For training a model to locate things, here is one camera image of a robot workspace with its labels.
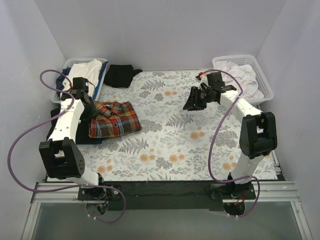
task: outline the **red plaid shirt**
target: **red plaid shirt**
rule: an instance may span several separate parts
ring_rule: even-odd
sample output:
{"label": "red plaid shirt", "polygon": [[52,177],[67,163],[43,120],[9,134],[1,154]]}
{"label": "red plaid shirt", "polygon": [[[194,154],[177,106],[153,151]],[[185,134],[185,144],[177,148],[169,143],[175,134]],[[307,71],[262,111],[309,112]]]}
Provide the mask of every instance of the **red plaid shirt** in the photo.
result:
{"label": "red plaid shirt", "polygon": [[94,101],[98,116],[91,120],[90,138],[113,138],[142,129],[137,113],[129,101],[119,103]]}

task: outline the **plastic basket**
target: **plastic basket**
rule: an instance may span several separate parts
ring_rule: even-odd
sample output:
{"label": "plastic basket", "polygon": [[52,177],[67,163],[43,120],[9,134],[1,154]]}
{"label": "plastic basket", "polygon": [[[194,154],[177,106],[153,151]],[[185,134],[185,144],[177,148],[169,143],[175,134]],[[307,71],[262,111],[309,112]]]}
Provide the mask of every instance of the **plastic basket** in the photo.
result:
{"label": "plastic basket", "polygon": [[[99,60],[100,62],[104,63],[107,61],[107,59],[105,58],[99,58],[99,57],[77,57],[77,58],[69,58],[65,64],[63,65],[63,68],[62,69],[66,69],[66,68],[72,68],[72,66],[74,64],[83,64],[83,63],[88,63],[88,62],[91,62],[93,61],[94,59],[97,59]],[[105,75],[106,75],[106,71],[107,71],[107,66],[105,67],[104,71],[103,71],[103,74],[102,74],[102,78],[101,80],[99,81],[97,87],[96,87],[96,91],[97,91],[97,94],[95,95],[95,97],[93,97],[92,99],[93,100],[97,100],[99,95],[100,95],[100,92],[101,92],[101,88],[102,88],[102,85],[103,85],[103,81],[105,79]],[[59,96],[57,95],[57,92],[56,91],[52,91],[51,92],[51,101],[55,104],[59,104],[60,103],[60,98]]]}
{"label": "plastic basket", "polygon": [[230,55],[219,56],[212,60],[212,63],[219,61],[228,61],[238,64],[239,66],[249,64],[255,72],[255,79],[258,83],[258,89],[263,93],[264,98],[246,99],[252,105],[259,105],[264,101],[268,101],[274,98],[274,93],[267,81],[267,78],[262,71],[257,59],[252,55]]}

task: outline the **gray wall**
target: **gray wall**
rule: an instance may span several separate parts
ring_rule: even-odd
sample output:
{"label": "gray wall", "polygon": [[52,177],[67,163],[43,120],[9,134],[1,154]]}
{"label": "gray wall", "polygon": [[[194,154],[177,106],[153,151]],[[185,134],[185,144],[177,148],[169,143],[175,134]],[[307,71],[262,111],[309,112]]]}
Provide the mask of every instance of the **gray wall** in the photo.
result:
{"label": "gray wall", "polygon": [[313,239],[320,239],[320,3],[287,1],[257,60],[274,91],[280,166],[294,180]]}
{"label": "gray wall", "polygon": [[[22,131],[48,119],[52,104],[39,73],[60,69],[65,58],[33,0],[0,0],[0,23],[0,239],[16,240],[22,236],[32,193],[10,176],[8,150]],[[46,80],[54,77],[49,74]],[[48,129],[26,135],[13,153],[13,170],[29,187],[46,173],[38,146]]]}
{"label": "gray wall", "polygon": [[286,0],[35,0],[66,58],[143,70],[212,67],[256,56]]}

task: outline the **orange flower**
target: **orange flower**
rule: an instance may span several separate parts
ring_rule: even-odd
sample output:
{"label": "orange flower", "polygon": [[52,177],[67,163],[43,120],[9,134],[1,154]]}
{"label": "orange flower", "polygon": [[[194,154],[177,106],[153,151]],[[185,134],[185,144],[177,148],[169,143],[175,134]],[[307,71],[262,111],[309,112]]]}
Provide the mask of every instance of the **orange flower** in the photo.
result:
{"label": "orange flower", "polygon": [[106,168],[104,166],[99,166],[96,171],[100,174],[103,174],[106,171]]}
{"label": "orange flower", "polygon": [[150,161],[153,161],[153,160],[155,160],[155,159],[156,159],[156,156],[155,156],[155,155],[150,155],[150,156],[149,156],[149,160],[150,160]]}
{"label": "orange flower", "polygon": [[110,165],[110,166],[107,166],[107,167],[106,167],[106,170],[107,170],[108,172],[111,172],[111,171],[112,171],[112,168],[113,168],[113,167]]}
{"label": "orange flower", "polygon": [[178,157],[175,154],[170,155],[169,161],[172,163],[176,163],[178,161]]}
{"label": "orange flower", "polygon": [[193,131],[192,133],[190,133],[190,137],[193,139],[193,140],[196,140],[199,138],[199,133],[197,133],[196,131]]}
{"label": "orange flower", "polygon": [[222,164],[222,167],[223,167],[223,169],[226,170],[226,171],[229,171],[229,170],[231,169],[231,165],[230,165],[229,163],[227,163],[227,162],[224,162],[224,163]]}
{"label": "orange flower", "polygon": [[142,154],[142,155],[140,156],[140,161],[141,161],[141,162],[146,162],[146,161],[148,161],[148,155],[147,155],[147,154]]}

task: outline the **laundry basket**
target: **laundry basket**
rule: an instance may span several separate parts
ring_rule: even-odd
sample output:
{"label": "laundry basket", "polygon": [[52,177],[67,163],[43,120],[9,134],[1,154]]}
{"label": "laundry basket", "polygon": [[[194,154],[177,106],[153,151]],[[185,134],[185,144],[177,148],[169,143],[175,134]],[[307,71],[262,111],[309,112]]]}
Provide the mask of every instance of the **laundry basket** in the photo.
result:
{"label": "laundry basket", "polygon": [[268,101],[274,98],[274,93],[267,81],[267,78],[262,71],[257,59],[252,55],[230,55],[230,56],[219,56],[212,60],[212,63],[219,61],[228,61],[238,64],[239,66],[249,64],[255,72],[255,79],[258,83],[258,90],[260,90],[264,98],[246,99],[252,105],[259,105],[264,101]]}
{"label": "laundry basket", "polygon": [[[99,60],[100,62],[104,63],[104,62],[107,62],[107,59],[105,58],[99,58],[99,57],[77,57],[77,58],[69,58],[65,64],[63,65],[63,68],[62,69],[66,69],[66,68],[72,68],[72,66],[74,64],[83,64],[83,63],[88,63],[88,62],[91,62],[93,60]],[[102,85],[103,85],[103,81],[105,79],[105,75],[106,75],[106,71],[107,71],[107,66],[105,66],[105,69],[103,71],[103,74],[102,74],[102,78],[101,80],[98,82],[97,86],[96,86],[96,89],[95,91],[97,91],[97,93],[94,93],[94,97],[92,98],[93,100],[97,100],[99,95],[100,95],[100,92],[101,92],[101,88],[102,88]],[[60,103],[60,97],[58,96],[57,92],[56,91],[52,91],[51,92],[51,101],[55,104],[59,104]]]}

